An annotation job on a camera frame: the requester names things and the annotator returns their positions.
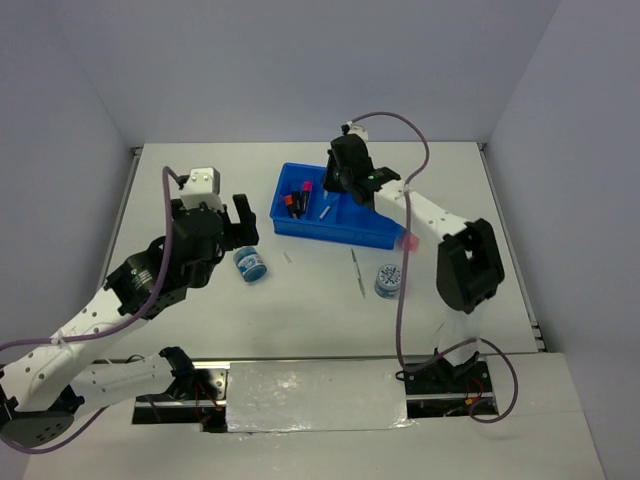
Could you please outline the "pink cap black highlighter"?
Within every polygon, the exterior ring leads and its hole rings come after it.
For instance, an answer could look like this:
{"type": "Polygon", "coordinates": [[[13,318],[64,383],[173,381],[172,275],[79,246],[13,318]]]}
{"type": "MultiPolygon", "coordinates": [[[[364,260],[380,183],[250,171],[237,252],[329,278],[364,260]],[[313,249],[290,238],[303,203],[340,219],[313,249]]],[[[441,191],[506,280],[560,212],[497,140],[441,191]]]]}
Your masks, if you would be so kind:
{"type": "Polygon", "coordinates": [[[299,215],[303,217],[308,209],[310,195],[312,190],[312,182],[304,181],[300,190],[299,215]]]}

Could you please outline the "blue pen refill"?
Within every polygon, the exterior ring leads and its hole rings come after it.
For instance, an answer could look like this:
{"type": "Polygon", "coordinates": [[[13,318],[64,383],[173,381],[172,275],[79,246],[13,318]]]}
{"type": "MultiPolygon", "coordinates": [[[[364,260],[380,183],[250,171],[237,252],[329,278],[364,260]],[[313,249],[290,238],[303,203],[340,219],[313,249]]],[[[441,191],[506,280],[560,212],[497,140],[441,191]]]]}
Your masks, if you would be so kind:
{"type": "Polygon", "coordinates": [[[323,221],[324,218],[327,216],[327,214],[329,213],[329,211],[331,210],[331,205],[327,205],[323,211],[320,213],[319,217],[318,217],[318,221],[323,221]]]}

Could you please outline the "blue cap black highlighter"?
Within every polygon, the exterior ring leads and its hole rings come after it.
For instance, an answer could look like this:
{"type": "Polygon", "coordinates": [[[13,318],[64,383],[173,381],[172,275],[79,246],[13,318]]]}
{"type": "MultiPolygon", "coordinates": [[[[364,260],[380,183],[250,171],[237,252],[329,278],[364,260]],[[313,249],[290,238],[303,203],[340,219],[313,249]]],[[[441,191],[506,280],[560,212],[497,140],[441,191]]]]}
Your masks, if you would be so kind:
{"type": "Polygon", "coordinates": [[[301,218],[305,213],[301,192],[294,190],[291,192],[292,208],[296,218],[301,218]]]}

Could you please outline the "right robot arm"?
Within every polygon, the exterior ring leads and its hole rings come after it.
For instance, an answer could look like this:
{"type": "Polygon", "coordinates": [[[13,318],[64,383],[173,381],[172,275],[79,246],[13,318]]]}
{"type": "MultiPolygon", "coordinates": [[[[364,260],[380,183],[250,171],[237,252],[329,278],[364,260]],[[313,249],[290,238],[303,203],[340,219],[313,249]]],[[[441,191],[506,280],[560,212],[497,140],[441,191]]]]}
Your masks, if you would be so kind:
{"type": "Polygon", "coordinates": [[[469,377],[479,357],[474,315],[494,297],[505,279],[504,266],[492,225],[455,215],[410,187],[410,182],[389,167],[377,168],[369,154],[364,129],[343,126],[330,142],[323,188],[347,194],[359,206],[405,227],[405,236],[435,249],[435,289],[461,325],[435,347],[435,358],[419,366],[405,363],[401,353],[402,317],[407,280],[401,278],[396,317],[396,352],[405,372],[434,369],[436,383],[457,391],[469,377]]]}

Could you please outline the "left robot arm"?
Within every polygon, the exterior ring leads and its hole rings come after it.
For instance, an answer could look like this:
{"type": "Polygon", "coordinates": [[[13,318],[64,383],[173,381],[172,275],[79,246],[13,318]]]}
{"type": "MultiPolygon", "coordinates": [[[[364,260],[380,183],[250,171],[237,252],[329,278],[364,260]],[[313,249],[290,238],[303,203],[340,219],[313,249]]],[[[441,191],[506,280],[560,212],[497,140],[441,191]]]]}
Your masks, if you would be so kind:
{"type": "Polygon", "coordinates": [[[1,369],[1,438],[24,453],[49,453],[51,441],[80,417],[146,395],[182,399],[198,388],[213,395],[209,377],[179,347],[114,365],[97,359],[125,336],[205,287],[224,255],[259,241],[256,216],[243,194],[233,197],[239,220],[205,202],[171,203],[171,255],[161,268],[164,237],[129,256],[66,325],[1,369]]]}

